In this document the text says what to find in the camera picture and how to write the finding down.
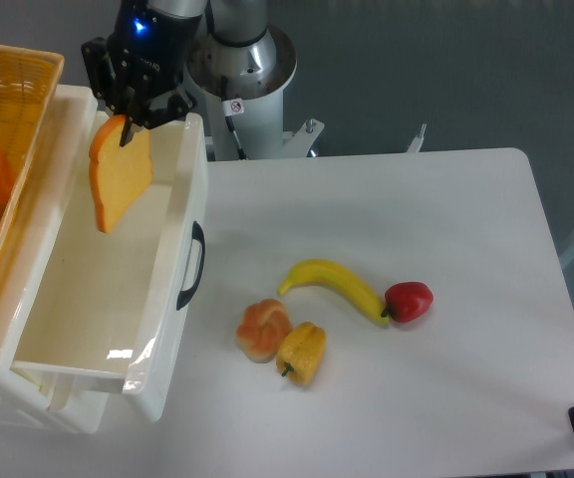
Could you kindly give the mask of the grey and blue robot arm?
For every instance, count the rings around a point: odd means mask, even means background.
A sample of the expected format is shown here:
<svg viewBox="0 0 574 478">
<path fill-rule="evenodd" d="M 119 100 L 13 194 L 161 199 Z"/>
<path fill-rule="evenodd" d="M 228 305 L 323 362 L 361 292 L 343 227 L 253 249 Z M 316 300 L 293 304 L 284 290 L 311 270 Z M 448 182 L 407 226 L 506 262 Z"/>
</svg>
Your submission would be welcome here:
<svg viewBox="0 0 574 478">
<path fill-rule="evenodd" d="M 90 87 L 135 131 L 180 120 L 196 106 L 184 78 L 218 98 L 256 100 L 285 86 L 296 58 L 267 20 L 265 1 L 124 1 L 113 33 L 81 47 Z"/>
</svg>

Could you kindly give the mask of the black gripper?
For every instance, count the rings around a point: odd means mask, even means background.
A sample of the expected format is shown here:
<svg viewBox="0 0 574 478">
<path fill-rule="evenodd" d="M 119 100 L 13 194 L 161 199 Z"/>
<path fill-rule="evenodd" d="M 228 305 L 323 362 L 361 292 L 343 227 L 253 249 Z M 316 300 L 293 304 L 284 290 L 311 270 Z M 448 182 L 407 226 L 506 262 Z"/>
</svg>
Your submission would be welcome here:
<svg viewBox="0 0 574 478">
<path fill-rule="evenodd" d="M 81 46 L 94 96 L 125 117 L 120 147 L 196 108 L 181 84 L 201 17 L 200 1 L 123 1 L 114 31 Z"/>
</svg>

